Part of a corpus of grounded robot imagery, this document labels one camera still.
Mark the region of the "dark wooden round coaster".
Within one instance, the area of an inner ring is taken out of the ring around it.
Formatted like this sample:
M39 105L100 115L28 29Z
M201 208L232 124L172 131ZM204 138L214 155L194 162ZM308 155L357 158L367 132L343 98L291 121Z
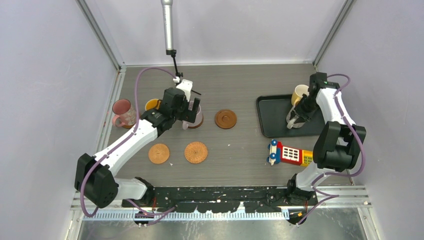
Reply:
M187 128L188 129L196 129L198 127L200 127L203 124L204 120L202 119L199 123L194 124L194 123L189 123Z

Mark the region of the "lilac mug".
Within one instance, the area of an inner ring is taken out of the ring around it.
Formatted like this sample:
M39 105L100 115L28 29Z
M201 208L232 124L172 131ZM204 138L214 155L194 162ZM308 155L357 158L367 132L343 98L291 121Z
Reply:
M203 116L203 112L202 112L202 107L201 107L201 105L199 105L198 108L197 108L195 121L192 124L198 124L203 119L204 119L204 116ZM191 123L191 122L183 120L182 121L182 129L187 130L189 123Z

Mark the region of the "brown wooden coaster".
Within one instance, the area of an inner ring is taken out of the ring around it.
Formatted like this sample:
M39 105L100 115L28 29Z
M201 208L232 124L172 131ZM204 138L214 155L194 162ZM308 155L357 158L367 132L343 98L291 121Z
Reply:
M230 109L222 109L215 114L214 121L221 129L231 129L237 123L237 115Z
M122 128L131 129L134 125L135 125L135 123L132 124L132 125L123 125Z

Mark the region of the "woven rattan round coaster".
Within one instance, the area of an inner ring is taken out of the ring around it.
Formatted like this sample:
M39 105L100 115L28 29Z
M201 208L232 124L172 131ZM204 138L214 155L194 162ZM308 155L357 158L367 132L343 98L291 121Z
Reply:
M191 164L199 164L208 156L207 146L199 141L189 143L184 150L184 157Z

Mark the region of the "blue mug yellow inside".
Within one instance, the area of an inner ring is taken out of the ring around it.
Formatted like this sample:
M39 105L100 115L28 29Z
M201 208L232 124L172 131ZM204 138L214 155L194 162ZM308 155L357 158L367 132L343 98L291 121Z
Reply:
M158 99L158 98L154 98L154 99L150 99L144 106L144 109L146 111L151 110L151 109L156 109L158 110L160 108L162 100Z

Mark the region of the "smooth orange round coaster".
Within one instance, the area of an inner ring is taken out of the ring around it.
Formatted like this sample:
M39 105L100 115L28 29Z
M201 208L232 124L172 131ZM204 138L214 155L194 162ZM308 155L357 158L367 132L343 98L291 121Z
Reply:
M163 143L153 145L148 151L148 158L154 164L163 164L170 157L169 148Z

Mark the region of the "pink floral mug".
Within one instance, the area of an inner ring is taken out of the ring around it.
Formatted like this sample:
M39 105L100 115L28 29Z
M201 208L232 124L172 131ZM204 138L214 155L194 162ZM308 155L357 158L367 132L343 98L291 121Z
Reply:
M136 123L136 110L128 99L117 100L112 106L112 112L114 116L111 121L115 127Z

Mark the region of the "white mug orange inside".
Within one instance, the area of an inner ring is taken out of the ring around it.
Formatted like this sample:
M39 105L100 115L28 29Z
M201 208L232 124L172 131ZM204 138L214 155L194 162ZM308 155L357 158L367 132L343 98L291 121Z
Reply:
M286 116L287 129L299 129L306 123L302 117L296 114L294 109L295 107L293 106Z

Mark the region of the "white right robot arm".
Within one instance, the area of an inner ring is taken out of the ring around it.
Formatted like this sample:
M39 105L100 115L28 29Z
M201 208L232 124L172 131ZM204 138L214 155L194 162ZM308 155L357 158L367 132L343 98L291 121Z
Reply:
M314 145L312 162L287 183L285 198L291 205L308 201L318 186L330 176L348 177L345 170L365 158L363 143L366 129L349 116L342 101L343 86L329 81L330 75L316 72L309 77L308 94L304 94L286 116L287 128L300 128L320 110L325 125Z

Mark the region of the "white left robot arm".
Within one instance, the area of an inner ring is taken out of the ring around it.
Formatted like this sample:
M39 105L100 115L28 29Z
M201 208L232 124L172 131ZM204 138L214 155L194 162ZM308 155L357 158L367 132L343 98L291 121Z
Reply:
M135 153L169 130L176 121L194 123L200 98L190 100L185 90L168 88L158 108L146 110L135 125L114 143L94 155L84 153L77 160L74 188L85 199L103 209L115 200L135 200L141 207L153 202L153 193L140 178L122 179L116 175Z

